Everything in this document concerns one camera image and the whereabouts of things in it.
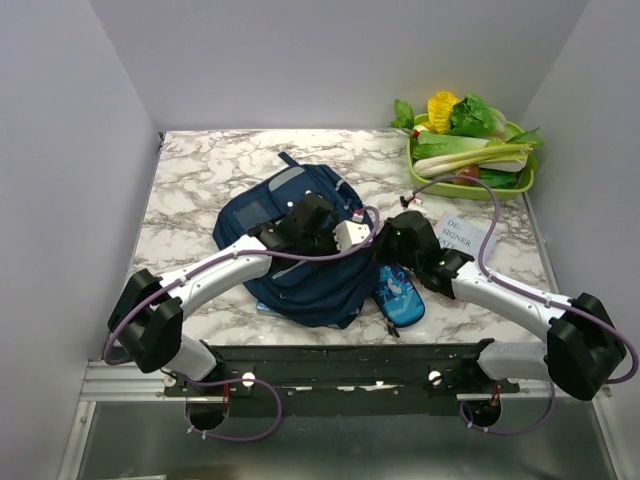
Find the blue dinosaur pencil case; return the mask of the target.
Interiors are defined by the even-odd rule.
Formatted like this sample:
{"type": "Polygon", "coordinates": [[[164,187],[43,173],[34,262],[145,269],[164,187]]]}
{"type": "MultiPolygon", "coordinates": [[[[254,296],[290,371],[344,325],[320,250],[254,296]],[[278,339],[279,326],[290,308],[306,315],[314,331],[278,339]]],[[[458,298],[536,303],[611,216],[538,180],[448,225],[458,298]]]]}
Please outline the blue dinosaur pencil case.
{"type": "Polygon", "coordinates": [[[399,330],[414,325],[425,314],[424,302],[409,274],[399,265],[384,265],[372,298],[385,318],[387,331],[399,338],[399,330]]]}

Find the navy blue student backpack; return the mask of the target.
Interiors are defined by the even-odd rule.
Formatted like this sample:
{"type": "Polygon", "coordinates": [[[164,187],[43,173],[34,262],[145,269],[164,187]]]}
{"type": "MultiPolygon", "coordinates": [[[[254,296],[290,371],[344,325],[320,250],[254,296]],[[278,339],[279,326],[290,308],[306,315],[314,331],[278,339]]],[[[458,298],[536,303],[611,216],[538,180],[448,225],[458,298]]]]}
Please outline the navy blue student backpack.
{"type": "MultiPolygon", "coordinates": [[[[286,152],[279,157],[284,169],[232,198],[218,213],[212,238],[219,249],[287,214],[307,193],[331,203],[337,221],[351,219],[363,207],[355,190],[329,166],[300,164],[286,152]]],[[[307,327],[346,328],[379,278],[379,267],[365,249],[334,262],[282,262],[284,269],[247,281],[245,287],[269,309],[307,327]]]]}

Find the blue thin notebook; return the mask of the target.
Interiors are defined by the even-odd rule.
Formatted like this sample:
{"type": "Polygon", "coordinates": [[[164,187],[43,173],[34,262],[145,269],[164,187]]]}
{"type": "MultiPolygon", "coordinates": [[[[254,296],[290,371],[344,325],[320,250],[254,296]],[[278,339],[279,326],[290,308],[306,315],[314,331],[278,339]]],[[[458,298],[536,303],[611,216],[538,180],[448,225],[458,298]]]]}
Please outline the blue thin notebook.
{"type": "Polygon", "coordinates": [[[349,326],[356,318],[354,314],[349,315],[336,315],[332,313],[288,313],[282,314],[273,309],[270,309],[266,304],[257,301],[256,312],[259,315],[269,316],[274,318],[282,318],[290,320],[296,324],[309,327],[332,327],[338,329],[344,329],[349,326]]]}

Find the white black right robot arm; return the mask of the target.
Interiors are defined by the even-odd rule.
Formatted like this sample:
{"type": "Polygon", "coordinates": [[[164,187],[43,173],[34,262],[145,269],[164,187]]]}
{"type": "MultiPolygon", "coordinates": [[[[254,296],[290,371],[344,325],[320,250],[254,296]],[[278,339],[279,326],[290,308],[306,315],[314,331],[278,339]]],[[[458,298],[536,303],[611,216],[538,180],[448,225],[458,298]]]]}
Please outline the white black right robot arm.
{"type": "Polygon", "coordinates": [[[410,270],[428,290],[490,310],[537,337],[535,343],[492,341],[464,362],[460,379],[471,391],[483,391],[495,380],[541,380],[588,401],[626,356],[597,297],[569,298],[494,273],[473,256],[442,247],[431,223],[416,211],[387,220],[372,253],[380,263],[410,270]]]}

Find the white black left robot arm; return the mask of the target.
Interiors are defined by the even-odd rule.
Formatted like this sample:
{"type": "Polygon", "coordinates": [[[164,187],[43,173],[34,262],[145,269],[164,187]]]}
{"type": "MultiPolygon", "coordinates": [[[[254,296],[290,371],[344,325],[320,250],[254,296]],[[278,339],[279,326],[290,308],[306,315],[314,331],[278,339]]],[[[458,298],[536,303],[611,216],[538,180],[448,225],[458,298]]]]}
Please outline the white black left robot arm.
{"type": "Polygon", "coordinates": [[[184,320],[229,289],[281,270],[288,261],[343,258],[363,240],[364,229],[334,214],[327,201],[308,194],[287,214],[251,228],[191,266],[160,276],[136,272],[108,322],[104,361],[118,364],[113,350],[120,346],[140,371],[166,369],[186,376],[197,393],[214,393],[222,380],[217,359],[203,342],[183,334],[184,320]]]}

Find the white flower cover book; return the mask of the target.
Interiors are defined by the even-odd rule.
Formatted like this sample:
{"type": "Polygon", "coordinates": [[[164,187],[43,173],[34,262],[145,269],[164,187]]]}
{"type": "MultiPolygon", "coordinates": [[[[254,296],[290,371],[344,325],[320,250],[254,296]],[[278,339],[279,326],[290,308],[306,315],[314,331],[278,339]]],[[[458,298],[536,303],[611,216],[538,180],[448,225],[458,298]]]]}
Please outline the white flower cover book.
{"type": "Polygon", "coordinates": [[[475,259],[479,257],[480,247],[486,237],[488,227],[478,226],[445,212],[436,222],[434,232],[442,248],[462,251],[475,259]]]}

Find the toy celery stalk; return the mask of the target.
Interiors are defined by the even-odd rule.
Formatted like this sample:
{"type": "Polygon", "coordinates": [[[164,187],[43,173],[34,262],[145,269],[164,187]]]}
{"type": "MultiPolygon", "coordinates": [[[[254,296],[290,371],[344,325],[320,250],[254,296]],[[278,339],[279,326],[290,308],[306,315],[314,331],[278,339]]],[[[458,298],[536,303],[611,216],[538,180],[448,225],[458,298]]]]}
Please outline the toy celery stalk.
{"type": "Polygon", "coordinates": [[[505,143],[417,160],[413,164],[413,171],[427,178],[478,165],[485,169],[515,173],[526,166],[532,151],[533,147],[529,144],[505,143]]]}

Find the brown toy mushroom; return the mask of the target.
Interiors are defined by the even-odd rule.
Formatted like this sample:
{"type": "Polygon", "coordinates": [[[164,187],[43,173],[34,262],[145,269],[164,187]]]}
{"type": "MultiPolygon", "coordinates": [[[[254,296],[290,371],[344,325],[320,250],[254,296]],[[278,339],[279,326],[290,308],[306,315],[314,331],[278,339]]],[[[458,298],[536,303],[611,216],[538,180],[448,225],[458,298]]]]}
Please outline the brown toy mushroom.
{"type": "Polygon", "coordinates": [[[456,172],[457,176],[466,176],[472,178],[480,177],[480,167],[476,164],[467,165],[456,172]]]}

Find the yellow toy flower vegetable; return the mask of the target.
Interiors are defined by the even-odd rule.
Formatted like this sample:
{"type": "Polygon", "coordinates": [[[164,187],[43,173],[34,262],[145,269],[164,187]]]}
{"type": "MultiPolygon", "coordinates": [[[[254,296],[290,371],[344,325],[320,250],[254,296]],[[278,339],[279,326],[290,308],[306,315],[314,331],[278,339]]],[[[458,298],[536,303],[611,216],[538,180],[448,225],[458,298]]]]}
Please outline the yellow toy flower vegetable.
{"type": "Polygon", "coordinates": [[[449,91],[440,91],[427,102],[428,122],[426,127],[432,133],[448,134],[450,131],[450,116],[456,104],[461,99],[449,91]]]}

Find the green toy lettuce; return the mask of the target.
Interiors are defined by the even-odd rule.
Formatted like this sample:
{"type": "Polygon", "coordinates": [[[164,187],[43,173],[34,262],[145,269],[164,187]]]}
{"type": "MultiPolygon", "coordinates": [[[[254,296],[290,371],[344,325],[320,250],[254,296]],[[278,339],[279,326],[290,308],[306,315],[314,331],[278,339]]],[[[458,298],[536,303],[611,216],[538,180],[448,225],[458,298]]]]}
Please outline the green toy lettuce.
{"type": "Polygon", "coordinates": [[[503,138],[506,125],[506,117],[501,111],[473,93],[456,103],[449,116],[449,133],[458,136],[503,138]]]}

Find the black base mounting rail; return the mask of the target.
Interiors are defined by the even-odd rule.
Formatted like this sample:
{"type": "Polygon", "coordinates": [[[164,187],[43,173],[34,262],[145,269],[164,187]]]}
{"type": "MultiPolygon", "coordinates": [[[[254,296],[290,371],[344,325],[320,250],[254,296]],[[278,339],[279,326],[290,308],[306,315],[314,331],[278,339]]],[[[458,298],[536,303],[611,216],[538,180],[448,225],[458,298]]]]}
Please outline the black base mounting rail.
{"type": "Polygon", "coordinates": [[[455,415],[462,399],[487,400],[519,392],[492,380],[476,361],[488,341],[463,344],[358,346],[219,346],[219,364],[205,386],[183,377],[165,388],[189,404],[221,399],[222,380],[233,380],[227,402],[234,417],[455,415]]]}

